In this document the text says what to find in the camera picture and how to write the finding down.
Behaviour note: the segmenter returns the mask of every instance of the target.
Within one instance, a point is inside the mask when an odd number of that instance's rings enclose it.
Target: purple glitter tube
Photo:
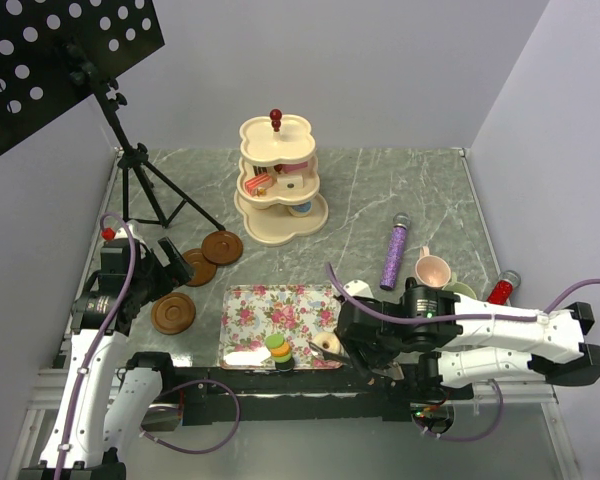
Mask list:
[[[393,231],[389,241],[389,251],[384,261],[384,270],[382,270],[382,279],[380,280],[380,288],[383,290],[393,290],[396,286],[410,224],[411,219],[406,213],[398,213],[393,217]]]

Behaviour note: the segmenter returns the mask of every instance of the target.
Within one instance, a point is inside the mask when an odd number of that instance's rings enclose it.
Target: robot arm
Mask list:
[[[88,367],[81,368],[98,329],[121,291],[129,265],[131,246],[120,232],[103,245],[100,251],[102,269],[97,275],[98,290],[92,291],[95,282],[88,282],[87,290],[74,304],[69,374],[51,437],[40,456],[39,466],[23,469],[20,480],[51,478],[61,451],[66,453],[61,468],[69,471],[62,478],[73,478],[74,473],[79,478],[125,477],[121,461],[127,448],[138,434],[140,422],[151,403],[160,392],[172,387],[175,377],[169,354],[137,353],[127,362],[125,381],[108,408],[113,376],[125,352],[131,322],[143,305],[168,294],[193,275],[192,268],[168,238],[158,243],[169,258],[170,263],[166,266],[134,236],[136,264],[129,291]],[[141,256],[141,245],[145,247],[144,257]],[[76,408],[70,412],[78,375],[84,375],[84,378]],[[69,440],[63,443],[62,433],[70,415],[72,428]]]
[[[327,359],[350,364],[364,376],[392,375],[400,353],[420,353],[418,382],[461,388],[491,378],[545,379],[564,386],[590,385],[600,377],[600,347],[584,340],[594,319],[591,307],[574,303],[545,314],[473,300],[463,295],[416,285],[407,280],[399,304],[379,302],[364,282],[349,282],[347,292],[373,310],[415,318],[454,314],[515,315],[535,322],[457,320],[420,325],[396,325],[367,315],[344,302],[336,335],[345,354],[335,358],[312,345]],[[357,292],[364,292],[359,297]],[[392,376],[394,380],[402,378]]]

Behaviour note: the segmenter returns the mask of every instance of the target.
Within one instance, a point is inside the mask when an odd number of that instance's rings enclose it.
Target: black perforated music stand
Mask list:
[[[124,154],[123,217],[129,220],[129,170],[157,220],[168,227],[190,204],[218,230],[224,227],[151,162],[144,145],[132,147],[116,111],[127,100],[117,76],[164,45],[151,0],[0,0],[0,155],[93,94]],[[143,168],[182,199],[167,218]]]

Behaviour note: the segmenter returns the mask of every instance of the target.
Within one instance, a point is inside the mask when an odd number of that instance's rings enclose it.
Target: marble table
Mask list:
[[[211,283],[198,288],[183,286],[196,304],[191,328],[167,336],[151,325],[151,305],[134,321],[128,356],[136,351],[169,352],[176,366],[210,366],[216,363],[222,298],[231,285],[327,283],[324,263],[332,262],[341,281],[367,281],[383,300],[397,300],[401,289],[385,292],[378,287],[391,235],[392,218],[405,211],[412,219],[398,285],[412,274],[418,250],[429,245],[432,253],[447,260],[458,279],[486,298],[497,272],[478,204],[457,149],[318,149],[321,193],[329,204],[329,220],[310,236],[281,247],[265,247],[245,232],[242,215],[233,204],[238,176],[238,150],[156,150],[151,162],[236,233],[244,254],[235,264],[220,267]],[[179,197],[149,173],[155,194],[169,213]],[[121,212],[121,178],[116,178],[107,210]],[[155,218],[135,179],[130,180],[132,217]],[[142,225],[151,248],[169,236],[180,252],[200,247],[214,227],[186,206],[165,231]],[[99,259],[93,259],[91,269]]]

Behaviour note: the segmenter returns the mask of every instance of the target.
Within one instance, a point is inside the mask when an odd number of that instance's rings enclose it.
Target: pink floral tray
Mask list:
[[[272,333],[291,345],[296,369],[333,369],[338,362],[315,358],[309,340],[333,332],[340,304],[330,285],[239,285],[224,295],[218,364],[230,370],[273,369],[264,346]]]

